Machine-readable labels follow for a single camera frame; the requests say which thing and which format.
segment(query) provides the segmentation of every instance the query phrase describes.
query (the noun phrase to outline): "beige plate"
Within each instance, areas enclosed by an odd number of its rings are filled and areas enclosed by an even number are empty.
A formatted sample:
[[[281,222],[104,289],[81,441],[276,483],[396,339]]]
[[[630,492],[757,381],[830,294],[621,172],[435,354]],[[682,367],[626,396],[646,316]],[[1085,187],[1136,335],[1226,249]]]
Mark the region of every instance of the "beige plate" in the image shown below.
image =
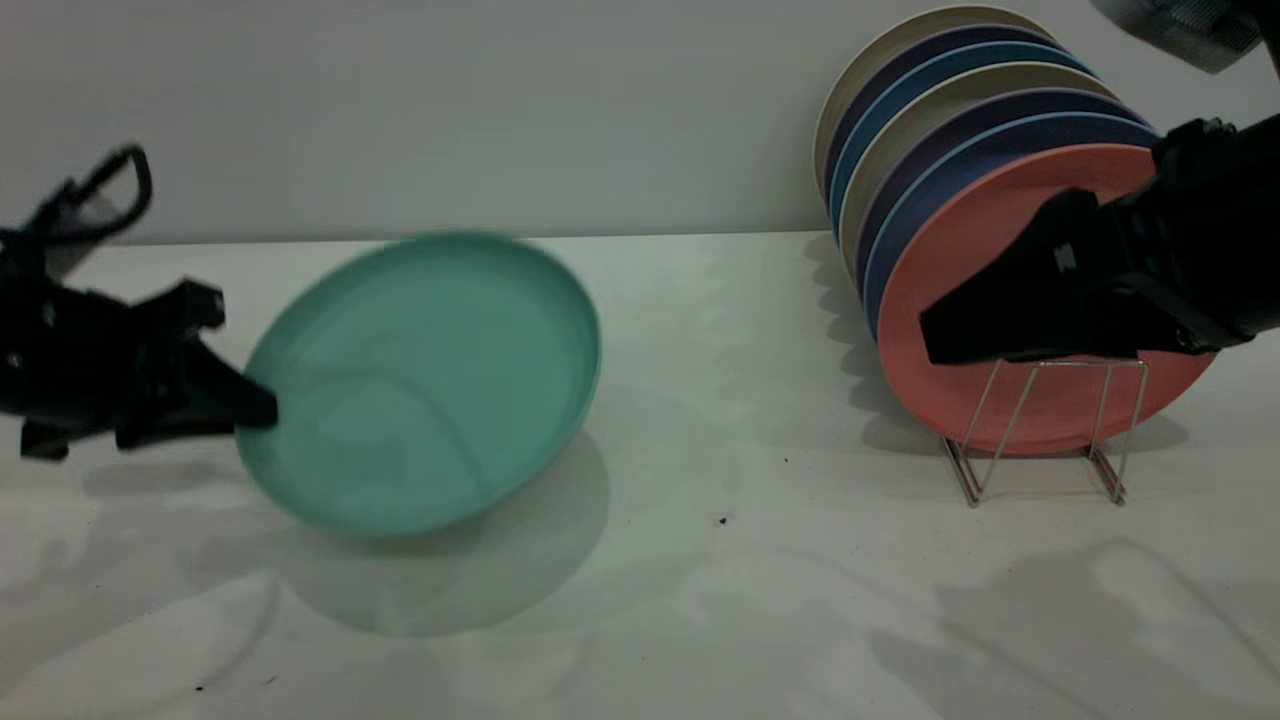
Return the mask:
[[[929,10],[902,20],[886,31],[864,47],[854,58],[854,61],[845,68],[844,74],[840,76],[840,79],[832,86],[831,94],[827,95],[827,104],[822,106],[822,117],[818,119],[818,132],[814,135],[813,141],[813,170],[818,182],[818,195],[822,195],[822,178],[827,169],[827,146],[831,143],[832,133],[836,132],[836,124],[840,123],[840,115],[852,102],[858,91],[876,74],[876,70],[902,50],[931,35],[972,24],[1009,24],[1024,27],[1050,38],[1053,37],[1047,29],[1025,15],[986,5],[955,5]]]
[[[858,243],[863,240],[864,215],[876,199],[876,191],[902,155],[943,123],[984,100],[1039,87],[1087,90],[1119,101],[1097,78],[1064,65],[1002,63],[969,70],[933,87],[884,124],[854,168],[840,215],[840,250],[854,287],[859,284],[854,266]]]

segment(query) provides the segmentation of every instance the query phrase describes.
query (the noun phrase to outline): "pink plate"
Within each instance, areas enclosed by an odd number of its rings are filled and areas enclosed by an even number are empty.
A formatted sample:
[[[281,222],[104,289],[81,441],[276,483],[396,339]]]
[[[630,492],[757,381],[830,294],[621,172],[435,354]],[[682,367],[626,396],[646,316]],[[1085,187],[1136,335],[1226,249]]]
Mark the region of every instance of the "pink plate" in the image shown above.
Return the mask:
[[[920,311],[980,270],[1055,193],[1084,187],[1103,202],[1151,178],[1151,152],[1121,145],[1075,145],[1027,156],[960,191],[920,228],[899,259],[879,314],[879,354],[899,400],[938,433],[963,439],[991,374],[991,364],[961,368],[929,363]],[[1144,352],[1151,366],[1139,421],[1178,398],[1212,356]],[[1000,370],[978,418],[970,446],[993,451],[1021,393],[1030,365]],[[1102,392],[1101,368],[1052,368],[1039,373],[1005,451],[1065,452],[1089,442]],[[1124,432],[1137,400],[1140,370],[1116,369],[1101,438]]]

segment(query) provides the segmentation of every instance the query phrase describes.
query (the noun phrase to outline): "teal plate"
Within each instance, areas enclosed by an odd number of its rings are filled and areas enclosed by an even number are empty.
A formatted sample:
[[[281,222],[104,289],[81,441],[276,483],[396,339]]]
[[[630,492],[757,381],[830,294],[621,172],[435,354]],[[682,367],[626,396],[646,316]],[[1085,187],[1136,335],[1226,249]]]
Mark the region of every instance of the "teal plate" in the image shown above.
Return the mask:
[[[321,279],[246,374],[280,421],[241,457],[285,510],[329,530],[433,530],[497,505],[577,433],[600,328],[549,255],[488,233],[424,236]]]

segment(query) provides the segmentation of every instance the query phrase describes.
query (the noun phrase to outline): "blue plate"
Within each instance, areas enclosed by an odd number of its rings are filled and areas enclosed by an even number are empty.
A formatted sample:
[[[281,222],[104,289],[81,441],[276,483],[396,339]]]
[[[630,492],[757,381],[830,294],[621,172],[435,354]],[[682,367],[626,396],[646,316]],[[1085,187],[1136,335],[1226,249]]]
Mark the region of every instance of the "blue plate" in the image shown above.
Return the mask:
[[[836,233],[836,243],[840,243],[840,213],[844,205],[845,191],[849,187],[849,179],[852,177],[854,169],[858,168],[858,161],[861,159],[863,152],[867,151],[867,146],[893,119],[893,115],[897,115],[931,87],[960,73],[1000,63],[1019,61],[1055,63],[1093,74],[1079,60],[1056,47],[1046,47],[1033,42],[983,42],[943,53],[902,76],[888,90],[882,92],[867,111],[858,118],[858,123],[840,151],[840,159],[836,161],[836,173],[831,182],[831,193],[827,197],[827,206],[831,211],[831,222]]]
[[[1043,115],[1047,113],[1100,113],[1114,115],[1135,123],[1147,124],[1140,115],[1116,102],[1111,97],[1084,90],[1062,87],[1042,87],[1023,90],[992,97],[979,105],[959,113],[938,126],[902,155],[893,169],[884,176],[884,182],[876,191],[876,197],[863,214],[858,234],[852,238],[856,265],[851,274],[858,290],[858,297],[865,302],[863,288],[867,286],[867,261],[872,254],[876,233],[893,204],[908,187],[920,177],[920,173],[937,163],[943,155],[965,141],[987,132],[991,128],[1019,118]]]
[[[1020,158],[1069,145],[1116,143],[1151,147],[1149,127],[1098,113],[1047,113],[992,128],[947,152],[920,174],[890,210],[872,245],[863,293],[872,338],[879,337],[879,309],[893,265],[915,233],[951,197],[983,176]]]
[[[329,530],[406,536],[492,507],[550,462],[586,416],[600,331],[552,256],[452,232],[321,279],[246,374],[280,409],[236,436],[266,495]]]
[[[858,118],[863,117],[863,113],[867,111],[881,94],[901,79],[902,76],[938,55],[957,47],[982,42],[1033,42],[1047,47],[1057,47],[1059,50],[1062,49],[1048,37],[1027,28],[980,24],[943,31],[902,50],[892,60],[884,63],[881,69],[876,70],[870,79],[867,81],[867,85],[858,90],[849,106],[841,113],[840,122],[831,136],[831,145],[827,146],[827,165],[822,178],[823,199],[829,202],[828,191],[831,190],[831,179],[836,173],[836,161],[840,159],[840,151],[845,147],[845,140],[849,138],[849,133],[854,132]]]

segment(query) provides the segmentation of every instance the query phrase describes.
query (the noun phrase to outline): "stack of plates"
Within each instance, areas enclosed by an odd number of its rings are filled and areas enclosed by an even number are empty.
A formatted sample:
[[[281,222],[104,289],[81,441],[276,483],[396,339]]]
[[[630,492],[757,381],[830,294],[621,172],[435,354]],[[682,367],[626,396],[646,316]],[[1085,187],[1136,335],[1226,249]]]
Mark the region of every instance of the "stack of plates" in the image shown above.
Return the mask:
[[[1155,129],[1043,27],[952,6],[879,36],[836,82],[814,138],[814,177],[890,384],[920,420],[960,439],[991,365],[931,365],[919,314],[995,259],[1055,193],[1108,201],[1152,172]],[[1172,402],[1211,357],[1147,354],[1139,419]],[[1029,368],[1002,370],[970,443],[1000,442]],[[1038,377],[1007,447],[1087,445],[1102,370]],[[1103,437],[1129,427],[1140,375],[1116,373]]]

